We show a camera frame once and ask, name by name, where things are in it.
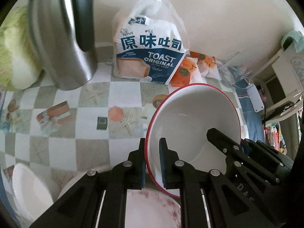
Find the table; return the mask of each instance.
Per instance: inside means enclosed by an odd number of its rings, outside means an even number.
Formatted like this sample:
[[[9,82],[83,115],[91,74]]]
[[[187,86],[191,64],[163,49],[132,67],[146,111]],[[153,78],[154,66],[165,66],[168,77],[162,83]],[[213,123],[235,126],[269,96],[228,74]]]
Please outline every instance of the table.
[[[201,78],[197,82],[223,90],[238,112],[242,138],[248,138],[235,90],[211,78]],[[75,90],[58,90],[50,76],[44,73],[30,88],[7,92],[2,120],[12,99],[19,106],[14,111],[10,132],[5,135],[0,131],[0,168],[12,208],[16,210],[11,166],[22,162],[37,175],[53,179],[61,189],[78,172],[99,166],[113,167],[126,160],[129,152],[138,148],[140,138],[145,137],[156,110],[157,96],[168,95],[175,89],[117,78],[113,76],[111,63],[99,63],[94,77]],[[64,101],[68,102],[72,119],[58,131],[42,134],[36,116]],[[115,116],[123,114],[122,120],[109,119],[108,113],[113,107]],[[101,129],[96,129],[98,117],[102,118]],[[19,220],[22,227],[28,227],[26,220]]]

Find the white bowl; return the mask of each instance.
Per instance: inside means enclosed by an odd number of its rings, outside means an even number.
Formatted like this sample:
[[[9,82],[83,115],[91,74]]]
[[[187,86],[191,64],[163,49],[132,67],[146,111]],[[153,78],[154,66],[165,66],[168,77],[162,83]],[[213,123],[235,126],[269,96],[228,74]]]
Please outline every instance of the white bowl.
[[[240,121],[230,99],[218,88],[195,83],[172,92],[157,108],[148,127],[145,158],[154,183],[166,194],[179,197],[179,190],[165,190],[159,158],[159,139],[197,170],[226,172],[226,156],[208,142],[208,129],[216,128],[237,143]]]

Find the label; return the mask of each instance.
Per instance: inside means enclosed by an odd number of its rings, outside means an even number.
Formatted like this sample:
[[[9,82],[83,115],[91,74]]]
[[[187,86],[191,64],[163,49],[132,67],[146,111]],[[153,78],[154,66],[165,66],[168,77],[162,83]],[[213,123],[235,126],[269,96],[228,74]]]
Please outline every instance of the label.
[[[182,76],[187,76],[189,74],[188,69],[185,69],[185,68],[180,69],[179,72]]]
[[[129,19],[116,38],[116,59],[142,60],[156,83],[169,82],[185,52],[173,23],[145,16]]]

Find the plastic bag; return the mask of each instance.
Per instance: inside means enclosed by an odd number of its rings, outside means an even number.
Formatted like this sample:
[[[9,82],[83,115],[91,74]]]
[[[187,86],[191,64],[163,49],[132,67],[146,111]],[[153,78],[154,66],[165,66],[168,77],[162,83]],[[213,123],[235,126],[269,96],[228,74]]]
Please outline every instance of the plastic bag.
[[[167,0],[138,0],[112,22],[114,75],[168,84],[189,49],[183,21]]]

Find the white wall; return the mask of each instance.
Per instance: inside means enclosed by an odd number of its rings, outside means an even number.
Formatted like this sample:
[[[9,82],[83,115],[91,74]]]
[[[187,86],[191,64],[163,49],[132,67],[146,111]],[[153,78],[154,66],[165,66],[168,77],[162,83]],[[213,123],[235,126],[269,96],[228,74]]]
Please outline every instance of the white wall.
[[[134,0],[95,0],[96,42],[111,42],[111,20],[124,4]],[[285,0],[170,0],[183,19],[191,50],[230,59],[236,52],[263,44],[273,56],[284,34],[304,32]]]

